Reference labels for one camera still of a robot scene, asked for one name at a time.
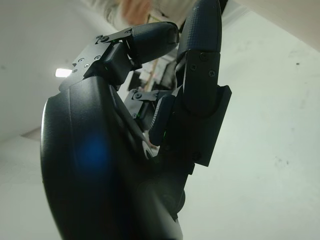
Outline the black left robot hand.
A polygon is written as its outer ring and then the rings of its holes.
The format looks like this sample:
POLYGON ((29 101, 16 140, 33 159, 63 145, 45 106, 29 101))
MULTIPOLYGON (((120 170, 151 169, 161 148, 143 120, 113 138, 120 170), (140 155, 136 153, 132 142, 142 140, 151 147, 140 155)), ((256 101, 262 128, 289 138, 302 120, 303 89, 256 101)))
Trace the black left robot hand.
POLYGON ((96 37, 44 106, 42 182, 64 240, 181 240, 195 165, 208 166, 232 95, 218 85, 222 14, 199 0, 182 31, 155 22, 96 37), (174 90, 118 95, 177 49, 174 90))

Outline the person's bare hand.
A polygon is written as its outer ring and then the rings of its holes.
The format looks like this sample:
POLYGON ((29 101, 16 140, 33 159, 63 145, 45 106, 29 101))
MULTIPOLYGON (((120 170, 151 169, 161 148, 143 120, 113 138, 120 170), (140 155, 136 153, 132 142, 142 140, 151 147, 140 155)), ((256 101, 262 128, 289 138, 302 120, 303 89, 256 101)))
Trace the person's bare hand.
POLYGON ((152 9, 151 0, 122 0, 122 17, 129 25, 138 26, 147 22, 152 9))

